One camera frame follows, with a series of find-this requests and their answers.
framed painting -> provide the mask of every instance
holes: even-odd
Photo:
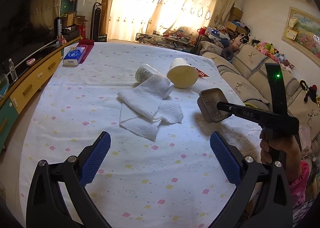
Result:
[[[304,53],[320,67],[320,19],[290,7],[282,40]]]

pink sleeve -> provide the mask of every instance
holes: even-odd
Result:
[[[302,174],[291,184],[289,184],[293,207],[303,204],[306,200],[305,189],[307,187],[309,177],[309,165],[305,161],[301,161]]]

blue gripper pad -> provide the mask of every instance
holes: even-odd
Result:
[[[111,137],[110,134],[106,132],[98,141],[98,143],[95,144],[95,147],[92,149],[91,153],[81,167],[80,183],[82,187],[85,187],[86,184],[89,184],[93,181],[102,161],[110,149],[110,146]]]
[[[216,132],[212,133],[210,146],[229,182],[238,187],[241,182],[241,167],[226,146],[227,142],[222,138]]]

finger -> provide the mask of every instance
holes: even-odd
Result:
[[[271,157],[270,153],[268,153],[264,150],[261,150],[260,155],[261,155],[261,160],[263,160],[269,164],[272,163],[272,157]]]
[[[261,147],[261,149],[263,149],[264,151],[269,152],[269,144],[268,144],[268,141],[266,141],[265,139],[262,139],[262,140],[260,141],[260,147]]]
[[[269,141],[269,146],[280,151],[284,151],[286,154],[295,153],[296,147],[298,145],[294,136],[290,138],[279,138],[272,139]]]
[[[266,134],[264,133],[264,130],[262,130],[262,131],[260,132],[259,138],[260,138],[260,139],[266,138]]]

white paper cup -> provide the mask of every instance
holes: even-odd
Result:
[[[196,83],[199,77],[198,71],[182,58],[172,61],[167,77],[177,88],[188,88]]]
[[[142,64],[139,69],[136,72],[135,78],[138,83],[143,83],[147,79],[149,79],[152,75],[157,74],[164,78],[166,78],[165,75],[163,75],[161,72],[158,72],[155,68],[152,68],[149,64]],[[164,95],[164,99],[169,97],[170,93],[172,92],[174,88],[174,84],[170,82],[170,85],[168,87],[168,90],[166,94]]]

